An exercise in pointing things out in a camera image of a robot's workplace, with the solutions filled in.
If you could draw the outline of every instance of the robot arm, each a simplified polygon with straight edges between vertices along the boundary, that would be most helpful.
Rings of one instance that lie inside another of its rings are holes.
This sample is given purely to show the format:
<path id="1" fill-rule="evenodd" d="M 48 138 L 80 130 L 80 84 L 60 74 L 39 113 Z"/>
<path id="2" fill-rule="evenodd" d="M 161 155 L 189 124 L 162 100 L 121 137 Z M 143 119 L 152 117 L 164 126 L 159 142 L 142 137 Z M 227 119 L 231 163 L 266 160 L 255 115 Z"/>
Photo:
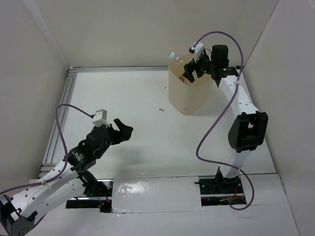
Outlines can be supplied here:
<path id="1" fill-rule="evenodd" d="M 195 81 L 193 73 L 198 78 L 204 74 L 210 74 L 228 100 L 232 99 L 236 85 L 238 85 L 238 91 L 231 103 L 235 121 L 228 133 L 228 141 L 234 150 L 228 163 L 241 168 L 250 152 L 263 143 L 268 116 L 266 113 L 259 112 L 243 86 L 237 81 L 236 68 L 228 66 L 228 47 L 226 45 L 214 45 L 211 60 L 202 43 L 193 45 L 189 51 L 195 53 L 195 57 L 184 66 L 184 77 L 193 83 Z M 220 184 L 229 184 L 236 181 L 238 175 L 238 170 L 229 166 L 220 166 L 216 178 L 219 179 Z"/>
<path id="2" fill-rule="evenodd" d="M 114 120 L 119 130 L 114 130 L 106 116 L 105 110 L 96 111 L 93 130 L 68 153 L 68 163 L 58 179 L 46 182 L 62 171 L 65 160 L 37 181 L 41 185 L 27 188 L 12 197 L 0 196 L 0 221 L 9 236 L 26 235 L 52 209 L 70 198 L 83 194 L 90 196 L 99 188 L 102 183 L 88 169 L 111 145 L 129 140 L 133 131 L 119 119 Z"/>

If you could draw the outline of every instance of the white wall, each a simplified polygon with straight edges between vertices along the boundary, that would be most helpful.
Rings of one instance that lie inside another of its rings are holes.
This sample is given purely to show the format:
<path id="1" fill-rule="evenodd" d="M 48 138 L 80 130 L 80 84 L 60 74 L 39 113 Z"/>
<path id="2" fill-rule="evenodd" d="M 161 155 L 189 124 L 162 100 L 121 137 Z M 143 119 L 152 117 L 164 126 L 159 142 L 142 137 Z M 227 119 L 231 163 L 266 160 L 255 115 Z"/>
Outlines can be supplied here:
<path id="1" fill-rule="evenodd" d="M 39 172 L 66 69 L 22 0 L 0 6 L 0 179 Z"/>
<path id="2" fill-rule="evenodd" d="M 315 5 L 280 0 L 245 71 L 301 236 L 315 232 Z"/>
<path id="3" fill-rule="evenodd" d="M 169 52 L 186 53 L 212 30 L 235 36 L 251 54 L 278 0 L 35 0 L 71 66 L 157 66 Z M 232 64 L 237 48 L 224 36 Z"/>

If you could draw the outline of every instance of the purple cable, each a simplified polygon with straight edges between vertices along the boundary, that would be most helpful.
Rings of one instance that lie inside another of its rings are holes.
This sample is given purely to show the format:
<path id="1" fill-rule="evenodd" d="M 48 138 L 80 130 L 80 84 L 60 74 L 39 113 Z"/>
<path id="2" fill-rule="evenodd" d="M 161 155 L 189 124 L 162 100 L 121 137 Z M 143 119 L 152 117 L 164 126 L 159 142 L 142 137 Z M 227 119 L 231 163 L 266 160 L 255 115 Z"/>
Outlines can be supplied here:
<path id="1" fill-rule="evenodd" d="M 237 77 L 237 80 L 236 81 L 239 81 L 240 78 L 241 78 L 241 74 L 243 72 L 243 68 L 244 68 L 244 56 L 243 56 L 243 52 L 242 52 L 242 49 L 241 49 L 241 46 L 240 44 L 236 41 L 236 39 L 234 37 L 232 37 L 231 35 L 229 35 L 228 33 L 225 33 L 225 32 L 222 32 L 222 31 L 212 31 L 212 32 L 209 32 L 209 33 L 206 33 L 205 35 L 203 35 L 200 39 L 197 40 L 197 42 L 195 42 L 194 44 L 194 47 L 206 36 L 210 35 L 210 34 L 213 34 L 213 33 L 219 33 L 219 34 L 223 34 L 223 35 L 226 35 L 228 36 L 230 39 L 232 39 L 234 41 L 234 43 L 236 44 L 236 46 L 238 47 L 238 50 L 240 51 L 240 55 L 241 55 L 241 68 L 240 68 L 240 72 L 238 74 L 238 77 Z M 206 140 L 206 138 L 208 137 L 208 135 L 210 134 L 210 132 L 214 129 L 214 127 L 217 125 L 217 123 L 221 120 L 221 118 L 224 116 L 224 114 L 226 113 L 226 111 L 228 110 L 228 108 L 231 106 L 236 94 L 237 94 L 237 91 L 238 91 L 238 83 L 236 83 L 236 87 L 235 87 L 235 92 L 231 98 L 231 100 L 229 101 L 229 103 L 227 104 L 227 106 L 224 108 L 224 110 L 221 112 L 221 114 L 218 116 L 218 118 L 216 119 L 216 121 L 212 124 L 212 126 L 210 127 L 210 129 L 206 132 L 206 134 L 202 137 L 200 143 L 198 144 L 198 147 L 197 147 L 197 150 L 196 150 L 196 156 L 199 160 L 201 161 L 205 161 L 205 162 L 210 162 L 210 163 L 214 163 L 214 164 L 219 164 L 219 165 L 225 165 L 225 166 L 229 166 L 229 167 L 232 167 L 234 169 L 239 169 L 238 167 L 236 166 L 233 166 L 233 165 L 230 165 L 228 163 L 224 163 L 224 162 L 220 162 L 220 161 L 212 161 L 212 160 L 207 160 L 207 159 L 203 159 L 202 157 L 199 156 L 199 150 L 203 144 L 203 142 Z M 239 197 L 235 197 L 233 198 L 231 201 L 229 201 L 229 206 L 234 209 L 234 210 L 245 210 L 247 209 L 251 204 L 252 202 L 254 201 L 254 197 L 255 197 L 255 190 L 254 190 L 254 186 L 252 184 L 252 181 L 250 180 L 249 176 L 241 169 L 239 169 L 240 172 L 247 178 L 247 180 L 249 181 L 250 183 L 250 186 L 252 188 L 252 198 L 250 200 L 250 202 L 243 208 L 235 208 L 234 206 L 232 206 L 232 202 L 236 199 L 239 199 L 239 198 L 242 198 L 241 196 Z"/>
<path id="2" fill-rule="evenodd" d="M 65 140 L 64 140 L 64 137 L 63 137 L 63 133 L 61 131 L 61 127 L 60 127 L 60 123 L 59 123 L 59 119 L 58 119 L 58 114 L 59 114 L 59 109 L 60 107 L 63 107 L 63 106 L 67 106 L 67 107 L 72 107 L 74 109 L 77 109 L 78 111 L 82 112 L 83 114 L 93 118 L 93 115 L 90 115 L 88 113 L 86 113 L 85 111 L 81 110 L 80 108 L 76 107 L 76 106 L 73 106 L 71 104 L 66 104 L 66 103 L 63 103 L 63 104 L 60 104 L 57 108 L 56 108 L 56 112 L 55 112 L 55 120 L 56 120 L 56 126 L 57 126 L 57 129 L 58 129 L 58 133 L 60 135 L 60 139 L 61 139 L 61 142 L 63 144 L 63 148 L 64 148 L 64 153 L 65 153 L 65 156 L 64 156 L 64 166 L 63 166 L 63 169 L 54 177 L 50 178 L 50 179 L 47 179 L 45 180 L 47 183 L 51 182 L 51 181 L 54 181 L 55 179 L 57 179 L 60 175 L 62 175 L 62 173 L 65 171 L 66 167 L 67 167 L 67 164 L 68 164 L 68 151 L 67 151 L 67 146 L 65 144 Z M 29 183 L 29 184 L 24 184 L 24 185 L 19 185 L 19 186 L 16 186 L 16 187 L 12 187 L 12 188 L 8 188 L 6 190 L 3 190 L 0 192 L 0 196 L 7 193 L 7 192 L 10 192 L 10 191 L 13 191 L 13 190 L 16 190 L 16 189 L 20 189 L 20 188 L 29 188 L 29 187 L 35 187 L 35 186 L 40 186 L 42 185 L 41 182 L 37 182 L 37 183 Z M 38 225 L 41 220 L 43 219 L 44 217 L 42 217 L 36 224 Z"/>

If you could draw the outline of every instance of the purple hose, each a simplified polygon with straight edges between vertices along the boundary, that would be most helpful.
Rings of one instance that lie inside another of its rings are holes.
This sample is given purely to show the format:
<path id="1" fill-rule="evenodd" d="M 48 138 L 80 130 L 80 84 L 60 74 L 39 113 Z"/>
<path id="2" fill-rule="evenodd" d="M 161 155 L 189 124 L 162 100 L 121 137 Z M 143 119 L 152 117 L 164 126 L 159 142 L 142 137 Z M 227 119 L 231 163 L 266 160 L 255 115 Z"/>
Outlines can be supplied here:
<path id="1" fill-rule="evenodd" d="M 243 56 L 243 52 L 242 52 L 242 49 L 241 49 L 241 46 L 240 44 L 236 41 L 236 39 L 234 37 L 232 37 L 231 35 L 229 35 L 228 33 L 225 33 L 225 32 L 222 32 L 222 31 L 212 31 L 212 32 L 209 32 L 209 33 L 206 33 L 205 35 L 203 35 L 200 39 L 198 39 L 195 44 L 194 44 L 194 47 L 206 36 L 210 35 L 210 34 L 213 34 L 213 33 L 219 33 L 219 34 L 223 34 L 223 35 L 226 35 L 228 36 L 230 39 L 232 39 L 234 41 L 234 43 L 236 44 L 236 46 L 238 47 L 238 50 L 240 51 L 240 55 L 241 55 L 241 68 L 240 68 L 240 72 L 238 74 L 238 77 L 237 77 L 237 80 L 236 81 L 239 81 L 240 78 L 241 78 L 241 74 L 243 72 L 243 68 L 244 68 L 244 56 Z M 206 134 L 202 137 L 200 143 L 198 144 L 198 147 L 197 147 L 197 150 L 196 150 L 196 156 L 199 160 L 201 161 L 205 161 L 205 162 L 210 162 L 210 163 L 214 163 L 214 164 L 219 164 L 219 165 L 225 165 L 225 166 L 229 166 L 229 167 L 232 167 L 234 169 L 239 169 L 238 167 L 236 166 L 233 166 L 233 165 L 230 165 L 228 163 L 224 163 L 224 162 L 220 162 L 220 161 L 212 161 L 212 160 L 207 160 L 207 159 L 203 159 L 202 157 L 200 157 L 199 155 L 199 150 L 201 148 L 201 145 L 203 144 L 203 142 L 205 141 L 205 139 L 208 137 L 208 135 L 210 134 L 210 132 L 214 129 L 214 127 L 217 125 L 217 123 L 221 120 L 221 118 L 224 116 L 224 114 L 226 113 L 226 111 L 228 110 L 228 108 L 231 106 L 236 94 L 237 94 L 237 91 L 238 91 L 238 83 L 236 83 L 236 87 L 235 87 L 235 92 L 231 98 L 231 100 L 229 101 L 229 103 L 227 104 L 227 106 L 224 108 L 224 110 L 221 112 L 221 114 L 218 116 L 218 118 L 216 119 L 216 121 L 212 124 L 212 126 L 210 127 L 210 129 L 206 132 Z M 239 199 L 239 198 L 242 198 L 241 196 L 239 197 L 235 197 L 233 198 L 231 201 L 229 201 L 229 205 L 232 209 L 234 210 L 245 210 L 247 209 L 251 204 L 252 202 L 254 201 L 254 197 L 255 197 L 255 190 L 254 190 L 254 186 L 252 184 L 252 181 L 250 180 L 249 176 L 241 169 L 239 169 L 240 172 L 247 178 L 247 180 L 249 181 L 250 183 L 250 186 L 252 188 L 252 198 L 250 200 L 250 202 L 243 208 L 235 208 L 234 206 L 232 206 L 232 202 L 236 199 Z"/>
<path id="2" fill-rule="evenodd" d="M 57 126 L 57 129 L 58 129 L 58 133 L 60 135 L 60 139 L 61 139 L 61 142 L 63 144 L 63 148 L 64 148 L 64 153 L 65 153 L 65 156 L 64 156 L 64 166 L 63 166 L 63 169 L 54 177 L 50 178 L 50 179 L 47 179 L 46 182 L 49 183 L 51 181 L 54 181 L 55 179 L 57 179 L 60 175 L 62 175 L 62 173 L 65 171 L 66 169 L 66 166 L 68 164 L 68 151 L 67 151 L 67 146 L 65 144 L 65 140 L 64 140 L 64 137 L 63 137 L 63 133 L 61 131 L 61 127 L 60 127 L 60 124 L 59 124 L 59 119 L 58 119 L 58 114 L 59 114 L 59 109 L 60 107 L 63 107 L 63 106 L 67 106 L 67 107 L 72 107 L 74 109 L 77 109 L 78 111 L 82 112 L 83 114 L 93 118 L 93 115 L 90 115 L 88 113 L 86 113 L 85 111 L 81 110 L 80 108 L 76 107 L 76 106 L 73 106 L 73 105 L 70 105 L 70 104 L 60 104 L 57 108 L 56 108 L 56 112 L 55 112 L 55 120 L 56 120 L 56 126 Z M 35 186 L 40 186 L 42 183 L 41 182 L 37 182 L 37 183 L 29 183 L 29 184 L 24 184 L 24 185 L 19 185 L 19 186 L 16 186 L 16 187 L 12 187 L 12 188 L 8 188 L 6 190 L 3 190 L 0 192 L 0 196 L 2 194 L 5 194 L 7 192 L 10 192 L 10 191 L 13 191 L 13 190 L 16 190 L 16 189 L 20 189 L 20 188 L 29 188 L 29 187 L 35 187 Z M 44 217 L 42 217 L 36 224 L 38 225 L 41 220 L 43 219 Z"/>

